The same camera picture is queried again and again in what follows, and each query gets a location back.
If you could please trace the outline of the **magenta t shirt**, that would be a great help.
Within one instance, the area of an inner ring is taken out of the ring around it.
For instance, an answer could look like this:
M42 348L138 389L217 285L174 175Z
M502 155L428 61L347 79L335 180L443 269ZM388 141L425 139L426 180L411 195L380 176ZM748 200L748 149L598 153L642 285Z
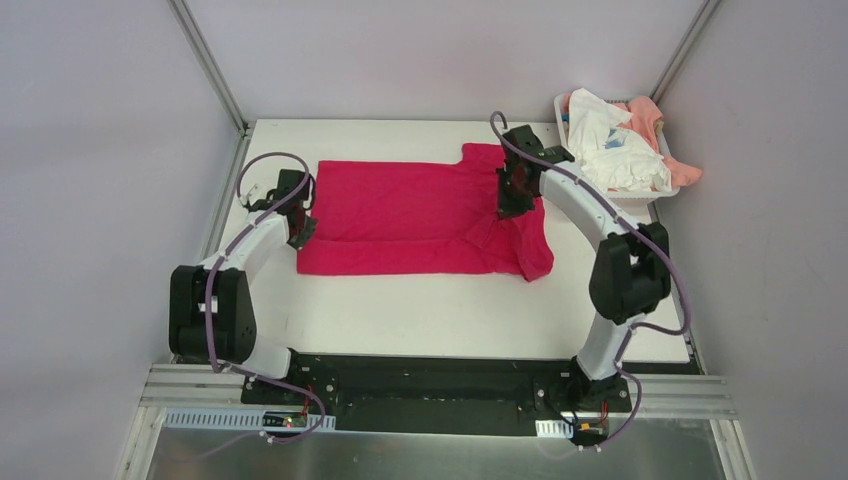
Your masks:
M515 218L497 213L498 145L466 143L455 164L322 160L317 222L297 255L303 275L552 272L542 201Z

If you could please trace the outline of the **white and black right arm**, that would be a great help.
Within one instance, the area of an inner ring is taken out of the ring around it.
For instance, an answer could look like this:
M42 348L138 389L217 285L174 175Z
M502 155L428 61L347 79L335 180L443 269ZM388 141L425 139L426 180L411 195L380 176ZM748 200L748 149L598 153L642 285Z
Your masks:
M567 393L583 410L595 408L620 378L630 328L671 291L668 234L658 222L640 224L583 173L562 146L546 148L532 128L494 125L505 161L497 171L497 213L522 216L543 198L578 228L595 252L589 296L595 318L571 361Z

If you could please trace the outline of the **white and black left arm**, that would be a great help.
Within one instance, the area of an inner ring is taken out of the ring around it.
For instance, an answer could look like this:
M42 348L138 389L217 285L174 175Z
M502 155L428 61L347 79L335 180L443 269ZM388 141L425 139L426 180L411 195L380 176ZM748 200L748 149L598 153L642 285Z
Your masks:
M305 378L290 368L295 352L261 332L268 317L257 312L251 284L268 262L295 273L297 254L317 226L308 214L314 190L311 174L280 170L276 186L247 203L245 223L229 244L199 264L175 268L168 312L172 354L268 377L266 389L281 404L303 396Z

